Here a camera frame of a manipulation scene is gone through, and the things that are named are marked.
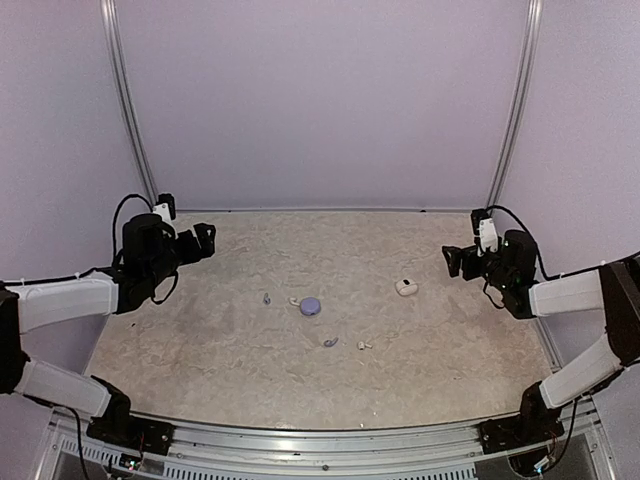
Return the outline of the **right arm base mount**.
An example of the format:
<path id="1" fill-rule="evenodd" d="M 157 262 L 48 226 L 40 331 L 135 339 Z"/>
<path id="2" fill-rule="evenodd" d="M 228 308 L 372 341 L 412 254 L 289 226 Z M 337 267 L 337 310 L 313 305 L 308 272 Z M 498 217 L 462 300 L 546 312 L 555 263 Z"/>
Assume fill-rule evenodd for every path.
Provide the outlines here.
<path id="1" fill-rule="evenodd" d="M 488 455 L 561 437 L 565 430 L 560 421 L 531 423 L 514 415 L 483 421 L 478 432 L 483 453 Z"/>

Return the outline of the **cream earbud charging case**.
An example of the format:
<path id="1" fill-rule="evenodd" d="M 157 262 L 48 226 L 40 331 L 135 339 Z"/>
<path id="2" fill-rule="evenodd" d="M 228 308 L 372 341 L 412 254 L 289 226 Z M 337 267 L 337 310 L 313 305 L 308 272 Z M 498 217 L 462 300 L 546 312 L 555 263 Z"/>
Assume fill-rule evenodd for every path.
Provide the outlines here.
<path id="1" fill-rule="evenodd" d="M 396 282 L 395 288 L 397 293 L 402 297 L 414 295 L 419 287 L 417 283 L 410 279 L 402 279 Z"/>

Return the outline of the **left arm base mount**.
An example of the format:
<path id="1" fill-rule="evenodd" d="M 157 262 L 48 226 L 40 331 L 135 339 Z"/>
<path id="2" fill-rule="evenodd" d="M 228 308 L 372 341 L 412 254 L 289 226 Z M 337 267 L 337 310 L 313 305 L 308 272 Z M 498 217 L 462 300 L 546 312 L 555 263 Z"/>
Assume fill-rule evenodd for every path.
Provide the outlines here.
<path id="1" fill-rule="evenodd" d="M 90 438 L 107 444 L 166 456 L 173 440 L 175 427 L 152 419 L 130 416 L 122 426 L 103 419 L 93 419 L 87 427 Z"/>

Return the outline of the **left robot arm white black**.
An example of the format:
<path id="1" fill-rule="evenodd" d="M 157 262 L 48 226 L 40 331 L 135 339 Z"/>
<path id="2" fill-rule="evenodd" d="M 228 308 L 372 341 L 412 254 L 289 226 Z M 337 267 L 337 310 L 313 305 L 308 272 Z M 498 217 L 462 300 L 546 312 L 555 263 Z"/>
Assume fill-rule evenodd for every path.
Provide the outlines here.
<path id="1" fill-rule="evenodd" d="M 140 434 L 129 414 L 130 400 L 106 381 L 36 360 L 22 348 L 23 334 L 84 317 L 121 315 L 144 303 L 163 304 L 157 294 L 176 282 L 182 266 L 215 253 L 216 228 L 198 223 L 178 232 L 159 213 L 141 214 L 122 231 L 122 247 L 106 268 L 63 279 L 4 282 L 1 285 L 1 391 L 83 412 L 121 445 Z"/>

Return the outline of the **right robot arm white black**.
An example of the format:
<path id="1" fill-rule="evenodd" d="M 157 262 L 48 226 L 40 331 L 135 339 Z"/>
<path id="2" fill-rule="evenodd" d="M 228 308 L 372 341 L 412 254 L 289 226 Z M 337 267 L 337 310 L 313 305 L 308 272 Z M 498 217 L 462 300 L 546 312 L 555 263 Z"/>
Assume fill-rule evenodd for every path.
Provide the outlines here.
<path id="1" fill-rule="evenodd" d="M 466 248 L 441 248 L 449 276 L 480 278 L 502 295 L 499 309 L 517 320 L 560 313 L 600 310 L 602 336 L 570 363 L 530 386 L 522 396 L 511 433 L 523 444 L 535 442 L 569 402 L 607 385 L 624 369 L 639 363 L 639 255 L 603 263 L 539 282 L 539 249 L 533 237 L 511 229 L 496 242 Z"/>

